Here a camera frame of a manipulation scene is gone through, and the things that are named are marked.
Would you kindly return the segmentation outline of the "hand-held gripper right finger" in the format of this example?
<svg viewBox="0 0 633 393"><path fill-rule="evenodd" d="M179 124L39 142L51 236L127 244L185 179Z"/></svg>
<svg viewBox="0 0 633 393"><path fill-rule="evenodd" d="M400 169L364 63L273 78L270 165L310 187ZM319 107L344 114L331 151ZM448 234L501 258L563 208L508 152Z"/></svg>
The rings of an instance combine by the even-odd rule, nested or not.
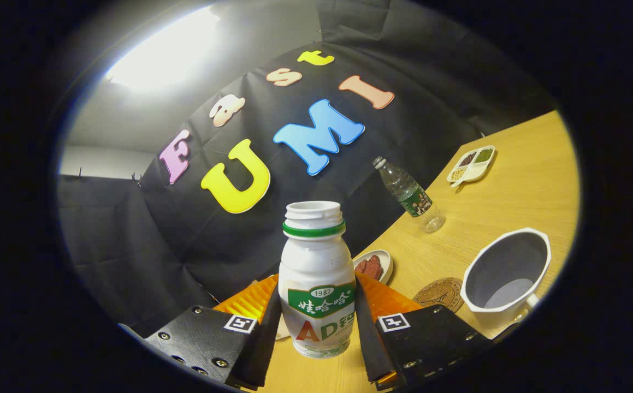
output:
<svg viewBox="0 0 633 393"><path fill-rule="evenodd" d="M356 317L367 379L407 391L451 373L492 344L443 305L423 307L356 273Z"/></svg>

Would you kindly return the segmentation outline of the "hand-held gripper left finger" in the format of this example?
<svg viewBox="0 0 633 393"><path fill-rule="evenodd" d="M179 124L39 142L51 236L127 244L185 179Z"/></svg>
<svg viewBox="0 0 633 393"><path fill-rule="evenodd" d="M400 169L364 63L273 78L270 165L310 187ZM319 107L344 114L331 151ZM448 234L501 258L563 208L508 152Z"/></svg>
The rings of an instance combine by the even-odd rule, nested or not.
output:
<svg viewBox="0 0 633 393"><path fill-rule="evenodd" d="M282 308L276 275L152 274L120 285L135 343L174 377L210 391L265 386Z"/></svg>

